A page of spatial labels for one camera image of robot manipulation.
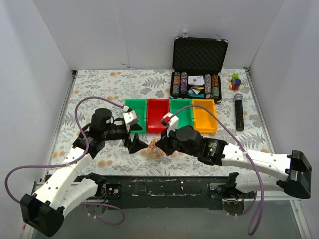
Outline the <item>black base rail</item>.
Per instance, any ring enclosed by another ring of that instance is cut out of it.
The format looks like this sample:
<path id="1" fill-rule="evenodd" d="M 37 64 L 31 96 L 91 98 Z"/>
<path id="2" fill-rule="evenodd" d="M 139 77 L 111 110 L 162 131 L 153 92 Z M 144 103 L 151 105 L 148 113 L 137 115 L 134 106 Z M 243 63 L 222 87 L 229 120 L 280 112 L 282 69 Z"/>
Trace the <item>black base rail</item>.
<path id="1" fill-rule="evenodd" d="M 121 209 L 222 210 L 222 199 L 214 189 L 228 181 L 226 176 L 105 176 L 102 186 L 89 199 Z"/>

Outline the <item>black microphone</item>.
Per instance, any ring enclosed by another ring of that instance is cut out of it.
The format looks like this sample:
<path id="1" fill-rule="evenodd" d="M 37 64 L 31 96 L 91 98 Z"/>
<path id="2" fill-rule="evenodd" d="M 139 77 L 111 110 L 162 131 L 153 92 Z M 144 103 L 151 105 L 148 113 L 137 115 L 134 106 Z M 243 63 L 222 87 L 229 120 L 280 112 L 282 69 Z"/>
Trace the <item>black microphone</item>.
<path id="1" fill-rule="evenodd" d="M 236 130 L 244 130 L 244 115 L 243 115 L 243 96 L 241 94 L 235 94 L 234 96 L 235 104 L 235 120 L 236 120 Z"/>

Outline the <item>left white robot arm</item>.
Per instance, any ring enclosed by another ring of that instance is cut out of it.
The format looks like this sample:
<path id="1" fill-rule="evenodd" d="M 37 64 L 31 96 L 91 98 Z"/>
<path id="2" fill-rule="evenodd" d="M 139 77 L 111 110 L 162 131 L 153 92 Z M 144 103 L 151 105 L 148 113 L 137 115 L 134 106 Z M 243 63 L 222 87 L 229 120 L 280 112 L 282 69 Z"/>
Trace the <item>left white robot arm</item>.
<path id="1" fill-rule="evenodd" d="M 84 181 L 72 188 L 71 184 L 104 148 L 105 142 L 122 140 L 129 153 L 147 147 L 137 134 L 130 137 L 132 130 L 139 130 L 138 114 L 128 108 L 122 118 L 114 119 L 109 109 L 99 108 L 91 117 L 91 122 L 82 129 L 74 141 L 63 167 L 32 195 L 25 194 L 20 200 L 23 221 L 47 237 L 55 235 L 64 218 L 87 198 L 101 199 L 106 193 L 106 182 L 102 176 L 90 174 Z"/>

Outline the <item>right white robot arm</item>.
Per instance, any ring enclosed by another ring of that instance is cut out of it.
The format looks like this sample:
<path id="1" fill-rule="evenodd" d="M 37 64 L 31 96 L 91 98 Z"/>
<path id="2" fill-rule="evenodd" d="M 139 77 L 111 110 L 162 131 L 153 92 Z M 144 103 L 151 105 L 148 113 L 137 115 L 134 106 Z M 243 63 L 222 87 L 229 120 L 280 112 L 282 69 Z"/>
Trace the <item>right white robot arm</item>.
<path id="1" fill-rule="evenodd" d="M 243 151 L 224 140 L 203 137 L 191 126 L 163 131 L 156 147 L 167 156 L 178 151 L 206 165 L 252 170 L 249 174 L 230 173 L 224 184 L 212 186 L 211 192 L 218 198 L 237 198 L 257 191 L 282 191 L 298 199 L 311 197 L 312 167 L 298 150 L 291 154 Z"/>

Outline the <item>red plastic bin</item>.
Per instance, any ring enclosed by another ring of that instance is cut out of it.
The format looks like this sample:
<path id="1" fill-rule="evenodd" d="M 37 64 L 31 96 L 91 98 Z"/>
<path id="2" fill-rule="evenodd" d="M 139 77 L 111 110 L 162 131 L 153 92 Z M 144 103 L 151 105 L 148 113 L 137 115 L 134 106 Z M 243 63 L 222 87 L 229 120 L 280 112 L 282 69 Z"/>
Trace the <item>red plastic bin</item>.
<path id="1" fill-rule="evenodd" d="M 161 133 L 161 119 L 169 112 L 169 99 L 147 99 L 147 133 Z"/>

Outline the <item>yellow plastic bin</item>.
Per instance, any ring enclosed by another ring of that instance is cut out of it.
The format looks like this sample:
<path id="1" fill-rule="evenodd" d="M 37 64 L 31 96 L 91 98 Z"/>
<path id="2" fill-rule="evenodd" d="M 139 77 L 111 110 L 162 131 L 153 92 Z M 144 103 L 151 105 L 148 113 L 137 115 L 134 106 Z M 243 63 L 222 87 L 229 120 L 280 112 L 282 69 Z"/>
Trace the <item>yellow plastic bin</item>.
<path id="1" fill-rule="evenodd" d="M 201 99 L 192 99 L 193 105 L 200 105 L 210 110 L 215 116 L 217 116 L 215 101 L 213 99 L 210 100 L 201 100 Z M 206 134 L 215 134 L 217 133 L 218 122 L 212 117 L 206 110 L 194 107 L 193 108 L 194 115 L 194 129 L 199 131 L 200 133 Z"/>

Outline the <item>colourful toy block car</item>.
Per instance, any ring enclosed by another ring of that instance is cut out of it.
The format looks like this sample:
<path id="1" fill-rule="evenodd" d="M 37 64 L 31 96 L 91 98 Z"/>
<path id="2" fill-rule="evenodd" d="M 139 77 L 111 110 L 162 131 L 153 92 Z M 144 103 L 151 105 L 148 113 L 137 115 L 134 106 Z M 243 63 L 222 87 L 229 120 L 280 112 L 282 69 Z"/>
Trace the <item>colourful toy block car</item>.
<path id="1" fill-rule="evenodd" d="M 229 89 L 233 91 L 240 90 L 241 88 L 241 80 L 239 79 L 239 75 L 237 73 L 232 74 L 232 76 L 229 77 Z"/>

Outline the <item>black poker chip case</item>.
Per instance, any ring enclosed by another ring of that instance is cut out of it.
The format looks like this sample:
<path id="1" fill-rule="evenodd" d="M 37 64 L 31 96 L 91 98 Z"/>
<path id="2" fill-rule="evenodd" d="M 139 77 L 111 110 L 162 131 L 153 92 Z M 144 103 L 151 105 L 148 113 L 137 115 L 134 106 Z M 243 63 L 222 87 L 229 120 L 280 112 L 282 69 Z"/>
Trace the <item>black poker chip case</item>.
<path id="1" fill-rule="evenodd" d="M 222 100 L 220 73 L 229 42 L 226 39 L 176 37 L 170 97 Z"/>

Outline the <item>right green plastic bin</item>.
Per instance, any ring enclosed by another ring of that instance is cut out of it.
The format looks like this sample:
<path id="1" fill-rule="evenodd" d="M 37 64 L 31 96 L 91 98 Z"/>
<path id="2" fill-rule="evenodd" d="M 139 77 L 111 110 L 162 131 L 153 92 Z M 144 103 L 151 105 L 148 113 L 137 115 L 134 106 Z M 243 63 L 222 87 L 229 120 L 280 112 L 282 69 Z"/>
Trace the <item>right green plastic bin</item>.
<path id="1" fill-rule="evenodd" d="M 172 114 L 176 113 L 180 109 L 191 105 L 192 100 L 191 99 L 170 99 L 170 112 Z M 194 125 L 194 118 L 193 118 L 193 109 L 187 108 L 183 110 L 182 112 L 177 114 L 177 117 L 179 118 L 178 121 L 178 129 L 184 126 L 193 126 Z"/>

